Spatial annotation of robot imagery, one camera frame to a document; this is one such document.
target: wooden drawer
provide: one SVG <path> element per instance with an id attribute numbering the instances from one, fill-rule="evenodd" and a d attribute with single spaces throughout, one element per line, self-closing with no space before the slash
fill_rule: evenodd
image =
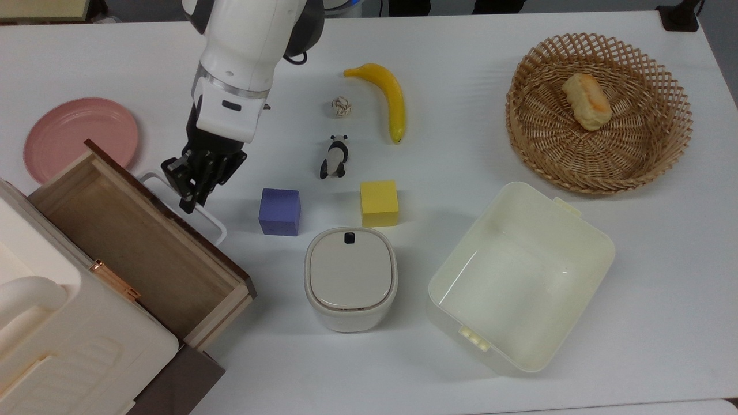
<path id="1" fill-rule="evenodd" d="M 138 303 L 202 350 L 256 296 L 250 277 L 92 141 L 28 199 L 87 256 L 140 294 Z"/>

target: banana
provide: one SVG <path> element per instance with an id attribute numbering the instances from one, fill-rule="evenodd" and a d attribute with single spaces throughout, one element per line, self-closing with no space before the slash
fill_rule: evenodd
<path id="1" fill-rule="evenodd" d="M 405 101 L 395 75 L 382 65 L 365 64 L 346 69 L 343 76 L 368 80 L 382 89 L 390 113 L 390 137 L 395 144 L 399 143 L 405 135 Z"/>

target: panda figurine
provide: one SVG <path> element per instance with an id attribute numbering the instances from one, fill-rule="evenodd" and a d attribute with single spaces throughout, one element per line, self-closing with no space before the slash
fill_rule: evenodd
<path id="1" fill-rule="evenodd" d="M 348 137 L 345 135 L 331 135 L 331 146 L 328 147 L 328 156 L 323 160 L 320 166 L 320 178 L 325 179 L 328 176 L 344 177 L 346 170 L 343 163 L 348 160 L 348 147 L 346 141 Z"/>

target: white tray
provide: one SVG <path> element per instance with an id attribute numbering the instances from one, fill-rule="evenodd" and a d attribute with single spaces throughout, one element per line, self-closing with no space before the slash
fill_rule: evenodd
<path id="1" fill-rule="evenodd" d="M 589 303 L 615 245 L 561 199 L 506 185 L 472 225 L 428 287 L 443 314 L 431 320 L 497 367 L 543 369 Z"/>

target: bread roll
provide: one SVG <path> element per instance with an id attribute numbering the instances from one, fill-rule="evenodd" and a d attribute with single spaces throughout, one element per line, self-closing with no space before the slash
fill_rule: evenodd
<path id="1" fill-rule="evenodd" d="M 592 75 L 574 74 L 561 89 L 574 110 L 574 118 L 587 130 L 598 130 L 613 116 L 607 97 Z"/>

